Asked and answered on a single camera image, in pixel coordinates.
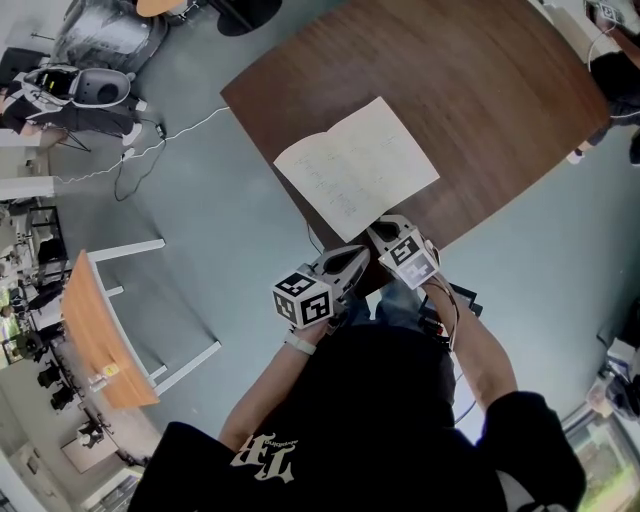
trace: wire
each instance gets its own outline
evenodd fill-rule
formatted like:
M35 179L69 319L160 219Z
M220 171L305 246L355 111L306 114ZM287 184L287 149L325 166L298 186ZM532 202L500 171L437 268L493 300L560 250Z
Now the wire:
M185 128L184 130L179 131L178 133L176 133L175 135L172 135L171 137L167 137L165 139L162 139L155 146L150 146L147 149L145 149L142 153L140 153L139 155L133 155L132 157L128 158L127 160L132 160L134 158L142 158L142 157L144 157L149 151L157 149L160 146L162 146L163 144L166 145L167 142L169 142L170 140L177 139L183 133L189 132L191 130L195 130L199 126L201 126L204 123L206 123L207 121L209 121L209 119L211 119L213 116L215 116L218 112L222 112L224 110L229 110L229 107L221 107L221 108L218 108L218 109L214 110L211 114L209 114L207 117L205 117L202 121L199 121L198 123L194 124L193 126L190 126L189 128ZM86 180L86 179L89 179L89 178L93 178L94 176L98 176L100 174L110 173L111 171L113 171L116 167L118 167L123 162L124 162L124 158L120 157L120 160L118 162L116 162L113 166L111 166L109 169L107 169L106 171L93 172L91 174L87 174L86 176L82 176L81 178L71 178L71 179L68 179L68 180L63 180L59 176L54 176L54 178L57 179L59 182L61 182L63 185L69 185L70 183Z
M469 407L466 411L464 411L460 416L458 416L458 418L456 419L454 425L457 425L458 423L460 423L463 419L465 419L467 417L467 415L473 410L473 408L476 406L476 401L474 400L473 403L471 404L471 407Z
M447 297L449 298L449 300L451 301L451 304L456 312L456 317L455 320L453 322L453 326L451 327L451 332L449 333L449 350L451 352L453 352L453 348L456 344L456 334L458 332L458 323L460 322L460 310L458 309L458 303L456 302L456 299L454 298L453 294L451 293L451 291L448 289L446 283L444 282L444 280L438 275L436 274L434 276L436 278L436 280L438 281L438 283L440 284L436 284L436 283L429 283L429 286L434 286L436 288L439 288L440 290L442 290Z
M115 164L114 166L110 167L106 171L92 172L91 174L87 174L86 176L82 176L82 178L70 178L68 180L63 180L62 178L60 178L58 176L54 176L54 178L56 178L58 181L62 182L63 185L69 185L70 183L73 183L74 181L87 180L89 178L93 178L94 176L99 176L100 174L110 173L111 171L113 171L116 167L118 167L123 162L124 162L124 159L122 157L120 157L120 160L118 161L118 163Z
M598 37L596 37L593 41L591 41L591 45L589 46L589 52L587 53L587 69L589 70L589 73L591 73L591 55L593 54L593 49L595 48L596 43L602 36L606 36L609 32L611 32L616 27L617 27L617 24L614 23L610 28L608 28L604 32L600 32ZM640 110L638 110L637 112L633 112L631 114L624 114L621 116L610 115L609 117L611 119L626 119L628 117L637 116L638 114L640 114Z
M307 222L307 235L309 235L309 242L311 242L311 245L313 245L314 249L318 251L318 254L322 254L322 251L318 249L318 246L313 242L313 239L311 238L311 226L309 225L308 222Z
M164 146L162 146L162 149L158 152L158 155L156 156L155 160L151 164L151 168L142 176L140 176L140 179L138 180L138 183L136 183L136 186L134 187L134 189L128 194L125 194L123 197L118 197L118 181L120 180L120 176L122 176L122 168L124 167L124 162L120 164L120 169L118 170L118 177L116 178L116 181L113 184L113 197L115 198L116 201L118 201L119 203L122 203L123 201L126 201L127 199L129 199L132 195L134 195L138 191L138 189L140 188L140 184L147 176L149 176L153 172L153 169L158 163L158 160L160 160L160 156L162 156L162 153L166 149L167 142L166 140L163 140L163 142L164 142Z
M599 39L602 36L606 36L614 28L616 28L616 25L612 25L610 28L608 28L604 32L600 32L598 37L596 37L593 41L591 41L591 46L589 46L589 53L587 53L587 69L589 70L589 73L591 73L591 54L593 53L593 49L596 47L596 43L599 41Z

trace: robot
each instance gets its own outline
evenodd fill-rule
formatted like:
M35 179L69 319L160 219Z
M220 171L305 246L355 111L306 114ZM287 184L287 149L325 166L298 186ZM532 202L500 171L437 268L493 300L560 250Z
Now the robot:
M412 290L438 272L437 250L402 215L384 215L367 232L378 261ZM366 246L348 245L301 265L272 287L276 314L299 329L329 318L331 334L344 321L349 292L370 259Z

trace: window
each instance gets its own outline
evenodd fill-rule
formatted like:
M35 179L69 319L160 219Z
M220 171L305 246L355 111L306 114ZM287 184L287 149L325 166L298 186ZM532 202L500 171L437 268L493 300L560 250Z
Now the window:
M640 461L615 416L590 411L565 432L587 475L579 512L631 512L640 493Z

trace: shoe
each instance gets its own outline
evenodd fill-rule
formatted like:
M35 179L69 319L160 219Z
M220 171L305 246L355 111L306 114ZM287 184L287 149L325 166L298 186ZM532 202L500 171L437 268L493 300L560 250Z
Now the shoe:
M633 167L640 167L640 130L638 130L633 139L631 139L631 147L629 148L629 160Z
M573 165L578 165L580 160L584 158L584 153L579 149L576 149L567 155L567 162Z
M122 145L123 146L131 146L134 141L138 138L138 135L142 133L142 123L135 123L133 125L133 129L131 133L122 136Z

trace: notebook page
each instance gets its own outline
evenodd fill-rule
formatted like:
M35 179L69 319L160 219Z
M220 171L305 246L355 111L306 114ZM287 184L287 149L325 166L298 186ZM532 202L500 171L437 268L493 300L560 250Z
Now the notebook page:
M393 208L440 176L402 121L380 97L328 132L354 178Z
M295 143L274 163L345 242L386 210L375 194L354 179L354 169L326 133Z

